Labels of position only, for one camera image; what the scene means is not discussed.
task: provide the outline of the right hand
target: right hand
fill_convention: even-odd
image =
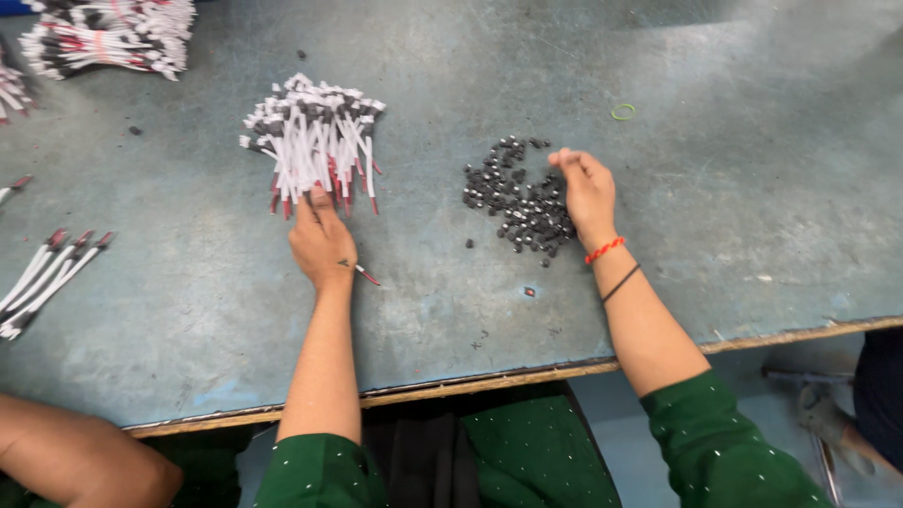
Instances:
[[[570,148],[549,154],[549,164],[567,180],[567,210],[587,253],[615,240],[615,181],[611,171],[586,152]]]
[[[298,220],[288,233],[292,257],[317,291],[349,285],[358,263],[354,239],[326,191],[316,185],[310,194],[311,204],[299,196],[295,207]]]

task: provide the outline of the gray workbench surface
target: gray workbench surface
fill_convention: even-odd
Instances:
[[[0,213],[3,291],[55,228],[119,233],[0,345],[0,390],[120,425],[284,400],[312,287],[237,137],[297,71],[389,106],[381,214],[348,221],[382,282],[355,288],[362,390],[613,354],[576,244],[540,268],[461,203],[461,166],[512,133],[611,168],[619,231],[698,343],[901,315],[901,25],[896,0],[200,4],[181,82],[41,79],[0,128],[0,181],[35,175]]]

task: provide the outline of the rubber band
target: rubber band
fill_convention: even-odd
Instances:
[[[116,17],[119,18],[120,21],[128,24],[128,20],[126,20],[122,13],[119,11],[119,5],[116,4],[116,0],[110,0],[110,6],[113,7],[113,12],[116,14]]]
[[[595,252],[593,252],[592,254],[590,254],[589,256],[584,258],[583,260],[586,261],[587,265],[589,265],[596,258],[598,258],[602,254],[605,254],[606,252],[608,252],[609,249],[614,249],[615,247],[618,247],[618,245],[624,245],[624,237],[622,237],[622,236],[617,237],[615,240],[612,240],[610,244],[603,245],[601,247],[601,249],[596,249]]]
[[[630,270],[630,272],[626,276],[624,276],[623,279],[621,279],[621,281],[617,286],[615,286],[614,289],[609,291],[609,293],[602,299],[602,303],[604,304],[605,302],[607,302],[609,298],[611,298],[611,296],[615,294],[615,291],[619,290],[621,286],[624,286],[624,283],[627,282],[630,276],[637,273],[637,270],[639,270],[639,263],[637,263],[637,265],[632,270]]]
[[[615,115],[615,111],[617,111],[621,108],[630,108],[630,116],[629,117],[619,117],[618,115]],[[629,104],[620,104],[618,106],[615,106],[615,108],[611,111],[611,117],[616,120],[630,120],[636,114],[637,114],[637,109]]]
[[[100,38],[103,36],[103,30],[96,30],[94,32],[94,44],[97,46],[98,56],[100,57],[100,63],[113,64],[112,61],[107,57],[107,52],[104,51],[104,43],[100,41]]]

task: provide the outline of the bundle of wires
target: bundle of wires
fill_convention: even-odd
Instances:
[[[9,123],[4,102],[24,117],[28,116],[25,105],[35,106],[34,101],[25,95],[22,73],[4,65],[3,46],[0,46],[0,125]]]
[[[42,76],[63,80],[92,64],[160,72],[177,81],[187,68],[191,0],[23,0],[41,20],[22,36]]]
[[[38,248],[13,289],[0,301],[0,337],[18,337],[47,300],[108,247],[112,232],[83,252],[93,232],[86,231],[63,248],[66,231],[56,230]]]
[[[357,89],[331,87],[325,81],[313,86],[300,73],[282,87],[274,83],[273,93],[245,120],[245,127],[259,136],[257,140],[238,138],[244,148],[275,160],[270,213],[276,213],[281,201],[288,221],[292,205],[314,185],[322,185],[348,217],[357,170],[361,192],[369,195],[378,215],[373,172],[382,172],[373,160],[373,134],[386,105],[364,99]]]

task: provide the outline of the wooden table edge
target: wooden table edge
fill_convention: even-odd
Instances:
[[[782,343],[794,343],[902,325],[903,315],[873,317],[844,322],[832,321],[826,326],[817,328],[786,330],[776,334],[764,334],[704,343],[700,345],[699,348],[705,354],[722,353],[725,351],[749,349]],[[564,380],[586,374],[614,372],[619,369],[620,364],[614,357],[606,357],[594,358],[582,362],[558,363],[535,368],[515,369],[512,371],[494,372],[491,374],[481,374],[463,378],[430,381],[402,387],[365,391],[360,394],[360,407],[363,409],[373,408],[375,406],[407,402],[409,400],[433,399],[448,397],[450,395],[494,390],[497,388],[508,388],[524,384]],[[144,437],[167,436],[182,432],[210,430],[213,428],[235,427],[250,423],[277,421],[282,417],[282,408],[283,404],[273,404],[270,406],[216,412],[183,419],[132,425],[123,427],[123,430],[132,437],[140,439]]]

